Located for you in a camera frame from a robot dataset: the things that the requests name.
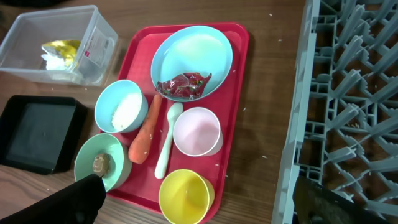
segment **white spoon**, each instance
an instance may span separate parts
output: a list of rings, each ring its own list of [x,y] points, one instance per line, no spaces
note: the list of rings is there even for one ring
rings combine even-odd
[[[157,161],[156,164],[155,177],[158,179],[163,179],[166,173],[167,163],[169,162],[170,148],[172,146],[172,141],[173,141],[174,124],[177,118],[182,114],[182,111],[183,111],[182,103],[174,103],[170,107],[169,112],[167,112],[169,131],[167,132],[167,137],[166,140],[164,141],[162,152],[160,153],[159,160]]]

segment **spoon handle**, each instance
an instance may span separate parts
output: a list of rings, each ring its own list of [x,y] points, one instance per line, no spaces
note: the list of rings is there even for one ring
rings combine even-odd
[[[162,152],[160,153],[159,160],[156,164],[155,177],[158,179],[163,179],[166,173],[167,163],[169,162],[170,148],[173,141],[173,127],[174,124],[170,124],[166,140],[164,141]]]

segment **black container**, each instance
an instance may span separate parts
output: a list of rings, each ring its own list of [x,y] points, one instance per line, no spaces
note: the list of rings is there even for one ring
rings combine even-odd
[[[71,97],[11,97],[0,118],[0,164],[38,174],[69,170],[86,115]]]

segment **clear plastic container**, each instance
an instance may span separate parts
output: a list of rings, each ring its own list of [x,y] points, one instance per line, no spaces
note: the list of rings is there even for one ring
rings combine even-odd
[[[41,45],[54,40],[80,40],[67,70],[46,70]],[[24,13],[0,46],[0,71],[33,82],[101,85],[118,35],[96,6]]]

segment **white label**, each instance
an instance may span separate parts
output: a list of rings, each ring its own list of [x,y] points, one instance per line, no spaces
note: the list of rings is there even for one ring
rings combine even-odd
[[[95,27],[93,35],[88,41],[88,45],[85,49],[84,55],[96,65],[102,67],[102,65],[104,64],[104,57],[108,45],[109,40],[99,29],[97,29],[97,27]]]

